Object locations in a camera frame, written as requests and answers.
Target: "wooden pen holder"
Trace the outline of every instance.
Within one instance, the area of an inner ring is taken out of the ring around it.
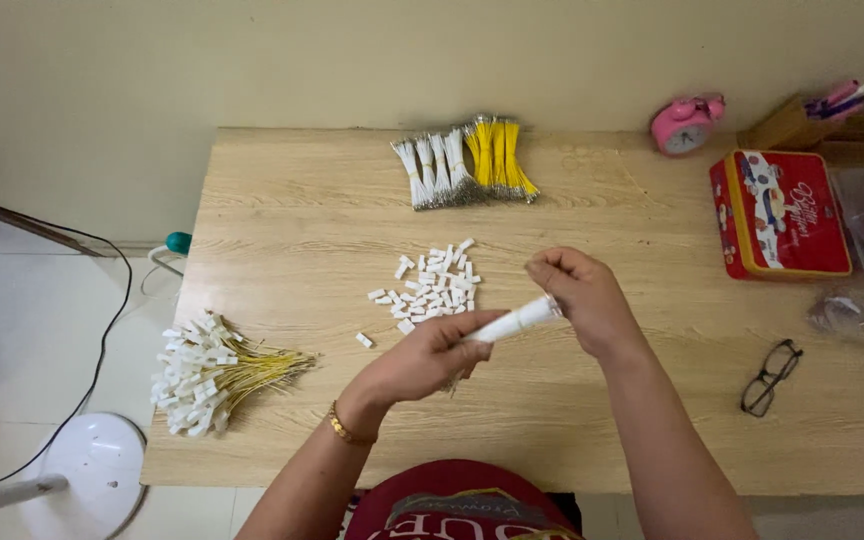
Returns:
[[[740,148],[814,152],[830,166],[864,166],[864,112],[844,120],[813,120],[796,94],[751,129]]]

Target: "black eyeglass frame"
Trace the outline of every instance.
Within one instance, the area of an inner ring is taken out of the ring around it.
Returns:
[[[791,353],[789,355],[789,358],[785,361],[785,364],[782,365],[782,368],[778,370],[778,373],[769,372],[769,370],[766,369],[769,364],[769,360],[772,359],[772,356],[775,353],[782,350],[784,347],[788,348],[789,352]],[[783,339],[781,342],[775,345],[772,350],[769,350],[769,353],[765,355],[765,360],[762,361],[762,367],[758,370],[758,374],[755,376],[755,378],[751,380],[751,382],[749,382],[749,384],[746,385],[745,390],[742,391],[742,399],[739,400],[738,408],[742,412],[748,412],[755,418],[762,418],[763,416],[765,416],[765,413],[768,412],[769,408],[772,407],[772,402],[776,398],[776,386],[782,381],[788,379],[788,376],[792,374],[792,370],[794,370],[796,366],[799,365],[799,359],[805,353],[806,352],[802,349],[797,350],[795,348],[795,343],[793,343],[791,339]],[[758,383],[764,384],[765,389],[762,390],[762,394],[760,396],[755,398],[755,400],[752,401],[751,404],[747,405],[746,402],[747,398],[749,397],[749,391],[752,390],[752,388]],[[768,401],[762,407],[762,411],[756,412],[756,407],[765,398],[768,398]]]

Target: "gold bracelet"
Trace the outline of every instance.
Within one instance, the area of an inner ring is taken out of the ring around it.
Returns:
[[[335,401],[332,401],[332,406],[328,408],[328,423],[332,425],[332,429],[335,430],[335,433],[342,437],[342,440],[346,443],[354,446],[371,446],[376,444],[378,441],[378,437],[372,439],[360,439],[355,435],[351,434],[348,429],[342,425],[342,422],[339,422],[339,417],[335,414]]]

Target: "white tile floor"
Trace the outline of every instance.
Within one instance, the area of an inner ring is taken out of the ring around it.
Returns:
[[[55,254],[28,233],[0,227],[0,476],[28,459],[78,402],[89,384],[98,339],[121,301],[121,260]],[[172,300],[138,294],[151,268],[141,258],[126,316],[108,340],[108,355],[90,411],[112,411],[148,427],[149,374],[172,323]],[[168,296],[171,276],[156,273],[150,292]],[[245,488],[150,488],[126,540],[233,538],[262,494]],[[585,535],[642,538],[632,497],[578,495]],[[864,497],[754,497],[755,523],[769,538],[864,538]],[[0,539],[29,538],[18,510],[0,510]]]

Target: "eyeglasses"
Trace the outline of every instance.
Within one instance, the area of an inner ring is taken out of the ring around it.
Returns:
[[[776,385],[788,378],[795,366],[799,365],[799,358],[804,353],[804,350],[796,350],[795,343],[792,343],[791,339],[775,345],[765,356],[758,375],[742,392],[739,409],[756,418],[765,416],[776,398]]]

